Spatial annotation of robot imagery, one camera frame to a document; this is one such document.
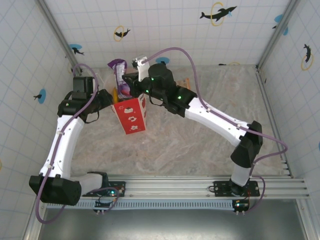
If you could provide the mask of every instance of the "blue circle sticker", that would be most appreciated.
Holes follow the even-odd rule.
[[[70,48],[76,48],[76,49],[82,49],[82,46],[79,45],[79,44],[75,44],[75,43],[72,43],[72,44],[69,44]]]
[[[44,88],[42,88],[41,90],[40,90],[40,92],[39,92],[39,95],[41,95],[41,97],[39,97],[38,98],[38,102],[40,103],[40,104],[43,104],[44,102],[45,102],[45,100],[46,100],[46,90],[44,89]]]
[[[164,62],[165,64],[168,64],[170,62],[170,59],[165,57],[165,56],[162,56],[162,57],[158,57],[155,62],[157,64],[160,64],[161,62]]]

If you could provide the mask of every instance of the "yellow ring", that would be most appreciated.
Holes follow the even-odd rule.
[[[240,63],[237,61],[233,61],[233,62],[230,62],[229,65],[240,65]]]
[[[121,35],[121,38],[120,38],[119,40],[117,40],[117,39],[116,39],[116,31],[117,31],[119,28],[122,28],[122,35]],[[120,42],[121,39],[124,38],[124,34],[125,34],[125,28],[124,28],[124,26],[120,25],[120,26],[118,26],[118,27],[114,30],[113,39],[114,39],[116,42]]]
[[[301,69],[302,71],[307,71],[309,68],[311,68],[312,64],[314,63],[314,55],[311,53],[311,57],[312,57],[312,60],[311,60],[311,63],[310,63],[310,66],[308,66],[307,68],[304,68],[304,60],[307,58],[307,56],[304,56],[302,58],[302,61],[301,61]]]
[[[72,74],[72,71],[71,71],[72,66],[71,66],[71,63],[70,63],[70,62],[68,63],[68,65],[67,65],[66,67],[67,67],[68,73]]]
[[[212,8],[211,8],[211,12],[210,12],[210,19],[211,19],[211,24],[212,26],[214,27],[218,27],[220,26],[221,24],[224,23],[224,20],[225,20],[225,17],[222,18],[222,21],[219,23],[219,24],[214,24],[214,22],[212,21],[212,10],[214,9],[215,5],[217,4],[220,4],[222,7],[224,6],[221,2],[217,1],[215,4],[212,5]]]

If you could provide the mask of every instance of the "marble floor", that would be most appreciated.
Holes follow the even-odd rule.
[[[191,67],[168,68],[175,81],[189,78],[195,91]],[[108,69],[98,72],[102,79],[112,74]],[[212,106],[248,123],[256,120],[265,134],[273,134],[253,66],[198,66],[197,74],[202,97]],[[86,124],[75,148],[71,173],[231,175],[234,147],[226,139],[200,123],[147,102],[146,131],[125,135],[111,107],[100,112],[98,121]],[[259,156],[276,151],[275,142],[264,139]],[[281,175],[280,157],[262,160],[254,173]]]

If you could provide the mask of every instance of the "cable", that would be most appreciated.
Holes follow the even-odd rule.
[[[250,191],[249,191],[249,189],[246,191],[246,193],[247,193],[246,197],[244,199],[242,199],[242,200],[248,199],[248,201],[250,201]]]
[[[254,177],[254,178],[259,178],[259,179],[262,180],[263,189],[262,189],[262,193],[261,193],[261,196],[260,196],[259,200],[256,202],[256,204],[255,204],[253,207],[251,207],[250,209],[248,209],[248,210],[245,212],[246,214],[247,214],[247,213],[250,213],[252,210],[254,210],[255,208],[257,208],[257,207],[261,204],[262,199],[263,199],[264,196],[265,196],[265,191],[266,191],[266,181],[264,180],[264,178],[263,178],[262,176],[258,176],[258,175],[253,175],[252,177]]]
[[[95,119],[95,120],[92,120],[92,121],[85,121],[85,124],[91,124],[91,123],[94,123],[95,121],[97,121],[98,119],[99,119],[99,117],[100,117],[100,113],[99,113],[99,110],[98,110],[98,116],[97,116],[97,118]]]
[[[99,189],[92,190],[92,191],[90,191],[90,193],[99,192],[99,191],[103,191],[103,190],[114,190],[114,191],[116,191],[115,201],[113,202],[113,204],[112,204],[106,211],[104,211],[105,213],[107,213],[107,212],[109,212],[111,209],[113,209],[113,208],[115,207],[116,203],[118,202],[118,200],[119,200],[119,190],[116,189],[116,188],[114,188],[114,187],[112,187],[112,186],[108,186],[108,187],[103,187],[103,188],[99,188]],[[105,203],[101,203],[101,202],[100,202],[100,198],[101,198],[101,197],[102,197],[102,196],[99,197],[98,202],[99,202],[100,204],[105,204]]]
[[[73,115],[73,116],[65,123],[65,125],[64,125],[64,126],[62,127],[62,129],[61,129],[61,132],[62,132],[62,133],[66,130],[66,128],[67,128],[68,125],[72,122],[72,120],[74,120],[75,118],[77,118],[77,117],[91,104],[91,102],[94,100],[94,98],[95,98],[95,96],[96,96],[96,94],[97,94],[97,92],[98,92],[98,78],[97,78],[97,75],[96,75],[96,73],[94,72],[94,70],[93,70],[91,67],[89,67],[88,65],[86,65],[86,64],[84,64],[84,63],[78,63],[77,65],[75,65],[75,66],[73,67],[73,71],[72,71],[73,76],[76,76],[76,68],[78,68],[78,67],[80,67],[80,66],[83,66],[83,67],[87,68],[87,69],[92,73],[93,78],[94,78],[94,80],[95,80],[94,91],[93,91],[93,94],[92,94],[91,98],[89,99],[89,101],[88,101],[75,115]],[[58,214],[57,214],[56,216],[54,216],[52,219],[47,220],[47,221],[43,220],[43,219],[41,218],[41,216],[40,216],[40,213],[39,213],[39,206],[40,206],[41,195],[42,195],[42,192],[43,192],[43,190],[44,190],[44,187],[45,187],[45,184],[46,184],[46,182],[47,182],[47,179],[48,179],[48,177],[49,177],[49,174],[50,174],[50,172],[51,172],[52,166],[53,166],[53,164],[54,164],[54,162],[55,162],[55,157],[56,157],[56,155],[57,155],[59,143],[60,143],[60,141],[61,141],[62,136],[63,136],[63,134],[59,134],[59,136],[58,136],[58,138],[57,138],[57,140],[56,140],[56,143],[55,143],[55,146],[54,146],[54,149],[53,149],[53,152],[52,152],[52,157],[51,157],[51,160],[50,160],[50,164],[49,164],[49,166],[48,166],[48,170],[47,170],[47,172],[46,172],[46,174],[45,174],[45,176],[44,176],[44,179],[42,180],[42,183],[41,183],[40,188],[39,188],[39,192],[38,192],[38,194],[37,194],[37,196],[36,196],[36,201],[35,201],[35,216],[36,216],[36,218],[38,219],[38,221],[39,221],[40,223],[42,223],[42,224],[50,224],[50,223],[54,222],[54,221],[60,216],[60,214],[62,213],[62,211],[64,210],[64,208],[65,208],[65,206],[66,206],[66,205],[63,205],[63,207],[60,209],[60,211],[58,212]]]
[[[197,93],[197,96],[199,98],[199,101],[201,102],[202,106],[208,111],[208,107],[207,105],[205,104],[204,100],[202,99],[201,97],[201,93],[200,93],[200,88],[199,88],[199,82],[198,82],[198,77],[197,77],[197,71],[196,71],[196,66],[195,66],[195,63],[194,61],[192,60],[191,56],[182,48],[180,47],[169,47],[169,48],[166,48],[164,50],[161,50],[159,52],[157,52],[156,54],[148,57],[146,60],[142,61],[142,64],[145,64],[146,62],[154,59],[155,57],[157,57],[158,55],[160,54],[163,54],[165,52],[168,52],[168,51],[173,51],[173,50],[177,50],[177,51],[180,51],[180,52],[183,52],[184,55],[186,55],[186,57],[189,59],[190,63],[191,63],[191,66],[192,66],[192,70],[193,70],[193,76],[194,76],[194,81],[195,81],[195,88],[196,88],[196,93]],[[243,126],[238,126],[237,123],[233,122],[232,120],[228,119],[227,117],[221,115],[219,112],[215,112],[213,111],[212,109],[209,109],[210,113],[218,116],[219,118],[225,120],[226,122],[228,122],[229,124],[243,130],[243,131],[246,131],[248,133],[251,133],[251,134],[255,134],[255,135],[258,135],[258,136],[261,136],[261,137],[264,137],[264,138],[267,138],[267,139],[270,139],[270,140],[273,140],[279,144],[281,144],[284,149],[281,150],[281,151],[278,151],[278,152],[274,152],[274,153],[269,153],[267,155],[264,155],[264,156],[261,156],[259,158],[257,158],[256,160],[253,161],[252,163],[252,167],[251,167],[251,170],[250,170],[250,173],[249,173],[249,176],[251,177],[252,176],[252,173],[253,173],[253,170],[254,170],[254,167],[256,165],[257,162],[261,161],[262,159],[265,159],[265,158],[268,158],[268,157],[272,157],[272,156],[276,156],[276,155],[281,155],[283,153],[285,153],[287,150],[288,150],[288,145],[279,140],[279,139],[276,139],[275,137],[273,136],[269,136],[269,135],[266,135],[264,133],[261,133],[261,132],[258,132],[258,131],[253,131],[253,130],[250,130],[250,129],[247,129]],[[260,204],[262,198],[264,197],[264,194],[265,194],[265,190],[266,190],[266,183],[265,183],[265,180],[261,177],[261,176],[257,176],[257,178],[260,178],[263,182],[263,190],[262,190],[262,194],[261,194],[261,197],[259,199],[259,201],[257,202],[256,205],[254,205],[251,209],[255,209],[257,207],[257,205]]]
[[[150,103],[151,103],[152,105],[156,105],[156,106],[162,107],[162,106],[164,105],[163,103],[162,103],[162,104],[155,104],[155,103],[152,101],[152,99],[151,99],[152,88],[149,89],[149,92],[150,92],[150,94],[149,94],[149,101],[150,101]]]
[[[247,193],[248,193],[248,208],[250,208],[250,191],[249,189],[247,190]]]

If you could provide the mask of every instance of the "gray floor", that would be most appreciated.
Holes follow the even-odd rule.
[[[170,69],[176,81],[189,78],[191,89],[195,90],[190,67]],[[103,79],[112,73],[100,72]],[[253,66],[199,66],[197,72],[202,97],[207,102],[239,120],[256,120],[264,133],[273,134]],[[147,130],[130,135],[125,135],[111,108],[101,111],[100,119],[86,125],[80,134],[71,172],[231,175],[234,164],[230,155],[234,147],[227,140],[200,123],[147,102]],[[276,151],[274,142],[264,140],[260,156]],[[260,175],[281,175],[280,157],[259,162],[254,171]]]
[[[51,219],[58,210],[47,210]],[[43,225],[40,240],[304,240],[294,200],[264,200],[253,212],[236,216],[221,210],[66,209]]]

